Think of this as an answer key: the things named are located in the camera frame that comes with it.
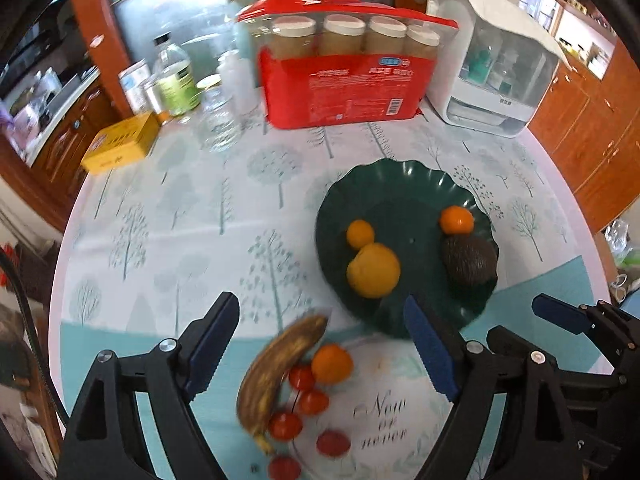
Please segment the wooden kitchen cabinet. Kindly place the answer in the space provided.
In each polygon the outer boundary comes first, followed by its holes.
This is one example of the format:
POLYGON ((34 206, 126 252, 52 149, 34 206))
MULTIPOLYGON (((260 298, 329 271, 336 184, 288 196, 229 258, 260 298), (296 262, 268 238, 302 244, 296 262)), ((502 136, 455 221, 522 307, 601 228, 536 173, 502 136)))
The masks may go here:
POLYGON ((2 1, 1 183, 43 228, 64 231, 90 142, 130 116, 129 61, 111 0, 2 1))

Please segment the clear drinking glass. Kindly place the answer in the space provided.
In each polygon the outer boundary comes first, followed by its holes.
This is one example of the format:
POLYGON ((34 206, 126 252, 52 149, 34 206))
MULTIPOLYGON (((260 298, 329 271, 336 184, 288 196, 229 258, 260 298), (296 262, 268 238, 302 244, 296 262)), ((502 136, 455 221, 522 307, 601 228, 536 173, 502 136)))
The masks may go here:
POLYGON ((198 140, 203 150, 221 152, 239 141, 242 128, 230 96, 219 87, 209 88, 202 93, 201 106, 198 140))

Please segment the white countertop appliance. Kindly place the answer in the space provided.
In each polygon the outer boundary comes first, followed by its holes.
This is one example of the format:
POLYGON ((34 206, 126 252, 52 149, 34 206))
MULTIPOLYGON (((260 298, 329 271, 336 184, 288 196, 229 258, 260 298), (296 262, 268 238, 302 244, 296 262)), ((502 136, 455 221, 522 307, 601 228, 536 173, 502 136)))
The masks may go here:
POLYGON ((426 97, 449 125, 514 138, 528 125, 567 58, 508 0, 427 0, 458 24, 440 50, 426 97))

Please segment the cherry tomato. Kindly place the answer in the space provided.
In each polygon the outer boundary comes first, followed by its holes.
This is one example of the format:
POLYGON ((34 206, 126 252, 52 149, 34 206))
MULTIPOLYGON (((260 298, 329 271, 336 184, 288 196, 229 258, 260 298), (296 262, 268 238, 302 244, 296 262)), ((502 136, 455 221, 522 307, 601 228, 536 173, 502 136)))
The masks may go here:
POLYGON ((280 411, 271 416, 268 430, 274 440, 288 442, 302 432, 303 426, 303 419, 296 413, 280 411))
POLYGON ((321 390, 303 391, 297 400, 297 411, 305 416, 317 416, 325 412, 330 405, 329 396, 321 390))
POLYGON ((288 371, 288 383, 296 391, 312 390, 316 385, 316 378, 314 378, 311 365, 308 363, 295 364, 288 371))

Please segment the overripe brown banana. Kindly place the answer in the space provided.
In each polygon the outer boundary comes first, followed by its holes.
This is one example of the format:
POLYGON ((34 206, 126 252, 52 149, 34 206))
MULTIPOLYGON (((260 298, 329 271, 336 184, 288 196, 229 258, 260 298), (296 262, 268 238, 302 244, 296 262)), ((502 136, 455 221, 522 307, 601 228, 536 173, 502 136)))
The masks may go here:
POLYGON ((276 450, 267 438, 271 410, 293 365, 323 337, 329 317, 313 313, 286 326, 250 364, 236 396, 236 416, 265 456, 276 450))

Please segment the small orange tangerine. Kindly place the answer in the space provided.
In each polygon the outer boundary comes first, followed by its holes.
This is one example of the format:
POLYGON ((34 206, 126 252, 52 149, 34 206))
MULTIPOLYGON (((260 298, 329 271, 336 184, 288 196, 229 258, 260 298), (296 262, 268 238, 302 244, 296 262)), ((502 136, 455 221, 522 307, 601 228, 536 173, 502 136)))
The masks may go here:
POLYGON ((356 219, 349 223, 346 230, 346 240, 353 250, 360 250, 364 246, 375 242, 375 232, 369 222, 356 219))

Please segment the wooden sideboard right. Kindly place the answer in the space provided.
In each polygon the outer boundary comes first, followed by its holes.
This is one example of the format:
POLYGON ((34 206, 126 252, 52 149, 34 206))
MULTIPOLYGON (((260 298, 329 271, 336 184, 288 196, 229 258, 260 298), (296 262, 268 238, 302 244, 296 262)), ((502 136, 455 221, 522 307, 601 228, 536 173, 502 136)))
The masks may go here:
POLYGON ((639 197, 639 69, 621 41, 594 76, 561 63, 528 125, 562 174, 591 232, 639 197))

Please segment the dark green leaf plate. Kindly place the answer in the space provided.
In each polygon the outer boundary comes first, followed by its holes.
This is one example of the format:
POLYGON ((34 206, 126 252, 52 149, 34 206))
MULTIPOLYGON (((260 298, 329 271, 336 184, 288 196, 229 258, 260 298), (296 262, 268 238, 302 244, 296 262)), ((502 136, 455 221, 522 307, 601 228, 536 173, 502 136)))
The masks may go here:
POLYGON ((323 277, 343 307, 372 330, 393 338, 409 336, 402 315, 409 295, 426 300, 441 318, 461 330, 483 313, 498 282, 500 249, 488 215, 449 174, 417 160, 383 158, 349 170, 322 200, 314 242, 323 277), (450 206, 472 214, 473 234, 485 248, 483 279, 478 284, 462 278, 461 258, 442 255, 446 235, 439 216, 450 206), (399 259, 399 282, 384 298, 362 298, 348 284, 347 266, 356 252, 348 244, 346 231, 355 220, 369 222, 376 240, 399 259))

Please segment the dark avocado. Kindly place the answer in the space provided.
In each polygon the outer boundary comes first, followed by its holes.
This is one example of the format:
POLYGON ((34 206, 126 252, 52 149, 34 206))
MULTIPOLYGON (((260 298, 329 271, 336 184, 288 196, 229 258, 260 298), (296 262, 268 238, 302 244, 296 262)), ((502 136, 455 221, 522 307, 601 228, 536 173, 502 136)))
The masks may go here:
POLYGON ((442 263, 451 281, 480 286, 497 278, 498 252, 495 245, 475 234, 444 238, 440 246, 442 263))

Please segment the yellow tin box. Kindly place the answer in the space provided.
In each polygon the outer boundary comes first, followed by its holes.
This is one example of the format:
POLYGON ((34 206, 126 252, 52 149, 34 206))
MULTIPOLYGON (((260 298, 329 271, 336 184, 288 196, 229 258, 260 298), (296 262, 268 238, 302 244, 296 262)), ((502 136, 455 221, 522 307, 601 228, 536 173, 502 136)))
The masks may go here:
POLYGON ((100 130, 81 159, 88 174, 127 166, 144 159, 160 132, 153 112, 136 115, 100 130))

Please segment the red paper cup package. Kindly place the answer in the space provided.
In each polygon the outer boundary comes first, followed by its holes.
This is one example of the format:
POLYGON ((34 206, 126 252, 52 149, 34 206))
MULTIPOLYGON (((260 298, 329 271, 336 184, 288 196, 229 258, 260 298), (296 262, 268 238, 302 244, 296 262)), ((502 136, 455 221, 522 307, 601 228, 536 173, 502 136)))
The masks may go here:
POLYGON ((267 117, 279 129, 407 119, 459 25, 361 0, 258 0, 252 34, 267 117))

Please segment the small card box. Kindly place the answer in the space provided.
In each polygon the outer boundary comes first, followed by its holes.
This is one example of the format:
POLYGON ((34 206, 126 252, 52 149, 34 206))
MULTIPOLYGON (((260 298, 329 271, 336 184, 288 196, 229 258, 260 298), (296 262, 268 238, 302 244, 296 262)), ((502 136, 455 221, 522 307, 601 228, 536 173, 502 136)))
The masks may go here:
POLYGON ((118 74, 122 91, 125 93, 130 110, 135 115, 146 113, 149 110, 143 89, 143 84, 149 76, 151 76, 151 72, 145 60, 134 63, 118 74))

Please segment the cherry tomato top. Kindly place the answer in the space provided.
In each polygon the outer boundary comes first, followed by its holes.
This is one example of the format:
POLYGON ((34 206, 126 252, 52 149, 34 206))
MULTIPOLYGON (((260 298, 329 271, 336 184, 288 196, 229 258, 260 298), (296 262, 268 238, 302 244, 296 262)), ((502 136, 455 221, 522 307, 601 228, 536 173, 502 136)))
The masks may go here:
POLYGON ((288 371, 288 383, 296 391, 312 390, 316 385, 316 378, 314 378, 311 365, 308 363, 295 364, 288 371))

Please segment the large yellow orange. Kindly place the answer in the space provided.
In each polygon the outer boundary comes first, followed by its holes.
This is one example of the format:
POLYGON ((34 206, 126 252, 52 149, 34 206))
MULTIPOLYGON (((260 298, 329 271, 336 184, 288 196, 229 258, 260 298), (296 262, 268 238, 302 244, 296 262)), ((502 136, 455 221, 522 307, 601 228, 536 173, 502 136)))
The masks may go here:
POLYGON ((400 274, 398 257, 381 243, 363 246, 346 270, 350 288, 358 296, 366 299, 388 296, 397 286, 400 274))

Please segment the green label glass bottle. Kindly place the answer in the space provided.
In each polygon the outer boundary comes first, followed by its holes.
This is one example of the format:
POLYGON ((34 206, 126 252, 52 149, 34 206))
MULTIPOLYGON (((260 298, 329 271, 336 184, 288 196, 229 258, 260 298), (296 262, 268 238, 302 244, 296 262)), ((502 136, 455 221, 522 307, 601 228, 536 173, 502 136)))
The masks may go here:
POLYGON ((153 74, 160 86, 165 106, 171 116, 188 114, 200 105, 189 55, 164 32, 153 40, 155 61, 153 74))

